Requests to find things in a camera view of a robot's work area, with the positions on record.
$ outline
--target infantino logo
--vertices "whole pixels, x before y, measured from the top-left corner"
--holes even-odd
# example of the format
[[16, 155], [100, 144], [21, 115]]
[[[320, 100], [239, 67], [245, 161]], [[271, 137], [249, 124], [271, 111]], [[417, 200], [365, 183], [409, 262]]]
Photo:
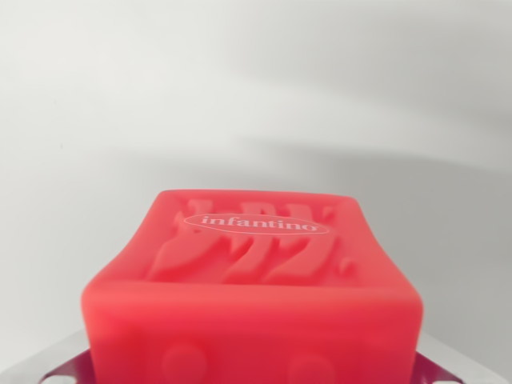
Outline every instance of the infantino logo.
[[244, 234], [326, 234], [324, 226], [300, 218], [267, 214], [198, 214], [185, 219], [187, 224], [212, 230]]

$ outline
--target metal base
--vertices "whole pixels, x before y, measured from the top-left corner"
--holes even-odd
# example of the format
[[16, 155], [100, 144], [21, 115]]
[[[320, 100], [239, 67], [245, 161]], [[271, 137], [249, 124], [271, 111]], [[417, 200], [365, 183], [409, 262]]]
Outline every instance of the metal base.
[[[95, 384], [85, 331], [0, 374], [0, 384]], [[509, 384], [487, 368], [422, 334], [411, 384]]]

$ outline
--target red block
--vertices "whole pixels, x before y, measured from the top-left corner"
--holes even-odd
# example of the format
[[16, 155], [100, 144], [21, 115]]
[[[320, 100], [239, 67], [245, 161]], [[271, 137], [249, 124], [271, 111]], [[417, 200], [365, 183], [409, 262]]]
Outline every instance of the red block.
[[161, 193], [86, 288], [98, 384], [409, 384], [421, 299], [352, 198]]

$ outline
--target red silicone toy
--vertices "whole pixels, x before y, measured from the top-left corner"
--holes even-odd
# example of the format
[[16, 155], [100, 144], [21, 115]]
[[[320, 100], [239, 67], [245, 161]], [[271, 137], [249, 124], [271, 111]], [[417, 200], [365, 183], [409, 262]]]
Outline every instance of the red silicone toy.
[[355, 200], [161, 193], [86, 288], [98, 384], [408, 384], [421, 299]]

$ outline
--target white background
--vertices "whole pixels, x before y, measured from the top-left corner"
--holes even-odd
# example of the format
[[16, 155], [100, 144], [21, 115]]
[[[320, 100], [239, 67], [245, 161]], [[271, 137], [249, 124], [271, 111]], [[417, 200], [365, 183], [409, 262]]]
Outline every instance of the white background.
[[0, 370], [160, 190], [356, 197], [425, 329], [512, 378], [512, 3], [0, 1]]

